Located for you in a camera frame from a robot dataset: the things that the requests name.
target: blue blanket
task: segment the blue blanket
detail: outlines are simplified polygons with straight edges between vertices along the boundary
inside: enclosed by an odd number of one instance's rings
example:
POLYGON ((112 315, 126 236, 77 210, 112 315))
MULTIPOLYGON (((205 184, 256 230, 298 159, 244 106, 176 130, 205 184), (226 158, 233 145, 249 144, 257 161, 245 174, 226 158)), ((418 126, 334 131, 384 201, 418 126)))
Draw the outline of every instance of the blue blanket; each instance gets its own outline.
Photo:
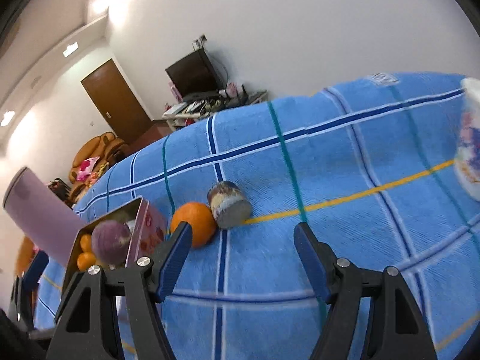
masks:
MULTIPOLYGON (((179 360, 307 359, 321 331, 293 245, 307 221, 357 266, 403 273, 439 359, 452 359, 480 317, 480 203, 453 170, 460 75, 378 74, 312 97, 222 111, 110 169, 75 207, 91 221, 143 196, 166 218, 231 180, 253 205, 244 226, 192 250, 162 321, 179 360)), ((52 326, 63 269, 41 281, 36 323, 52 326)), ((352 359, 368 318, 362 301, 352 359)), ((127 358, 134 355, 121 324, 127 358)))

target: orange fruit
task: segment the orange fruit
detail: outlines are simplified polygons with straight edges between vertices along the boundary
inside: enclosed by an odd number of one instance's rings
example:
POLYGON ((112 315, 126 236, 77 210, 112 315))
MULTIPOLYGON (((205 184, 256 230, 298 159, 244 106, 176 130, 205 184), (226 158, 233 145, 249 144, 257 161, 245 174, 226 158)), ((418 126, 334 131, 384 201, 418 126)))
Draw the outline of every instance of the orange fruit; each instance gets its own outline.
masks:
POLYGON ((170 223, 170 233, 176 230, 180 222, 187 222, 191 226, 193 233, 192 248, 205 245, 217 229, 217 223, 210 208, 198 202, 186 203, 175 211, 170 223))
POLYGON ((80 238, 80 247, 82 251, 92 251, 92 236, 90 234, 83 234, 80 238))
POLYGON ((90 251, 84 251, 83 253, 80 253, 77 258, 78 269, 80 269, 82 272, 95 265, 96 262, 97 257, 95 257, 95 255, 90 251))

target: leather armchair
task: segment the leather armchair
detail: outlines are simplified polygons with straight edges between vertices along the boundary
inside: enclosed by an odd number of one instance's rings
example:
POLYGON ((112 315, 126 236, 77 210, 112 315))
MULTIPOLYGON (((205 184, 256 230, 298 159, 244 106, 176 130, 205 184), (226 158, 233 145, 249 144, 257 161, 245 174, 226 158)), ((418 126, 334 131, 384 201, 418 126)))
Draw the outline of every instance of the leather armchair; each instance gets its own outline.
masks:
POLYGON ((109 158, 119 150, 126 152, 128 145, 125 144, 122 138, 115 137, 113 132, 106 132, 98 137, 92 138, 78 150, 68 174, 68 178, 72 183, 69 198, 73 203, 78 201, 80 193, 87 188, 85 182, 77 181, 77 174, 82 162, 88 158, 100 157, 93 169, 93 172, 97 172, 100 167, 109 162, 109 158))

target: onion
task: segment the onion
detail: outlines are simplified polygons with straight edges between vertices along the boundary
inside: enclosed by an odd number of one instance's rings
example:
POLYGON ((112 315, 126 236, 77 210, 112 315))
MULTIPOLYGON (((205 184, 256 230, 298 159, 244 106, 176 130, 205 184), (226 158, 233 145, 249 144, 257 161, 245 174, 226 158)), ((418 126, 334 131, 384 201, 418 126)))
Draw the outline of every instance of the onion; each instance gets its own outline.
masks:
POLYGON ((103 263, 118 266, 127 258, 130 237, 126 224, 113 220, 100 222, 92 233, 92 252, 103 263))

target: pink cylinder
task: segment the pink cylinder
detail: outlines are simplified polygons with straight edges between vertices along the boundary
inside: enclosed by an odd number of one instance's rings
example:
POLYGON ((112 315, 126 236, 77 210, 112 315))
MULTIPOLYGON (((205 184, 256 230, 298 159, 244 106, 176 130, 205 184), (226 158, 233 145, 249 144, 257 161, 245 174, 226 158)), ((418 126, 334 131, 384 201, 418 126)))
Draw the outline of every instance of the pink cylinder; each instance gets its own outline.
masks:
POLYGON ((75 237, 86 222, 28 167, 13 177, 3 197, 3 208, 35 245, 67 265, 75 237))

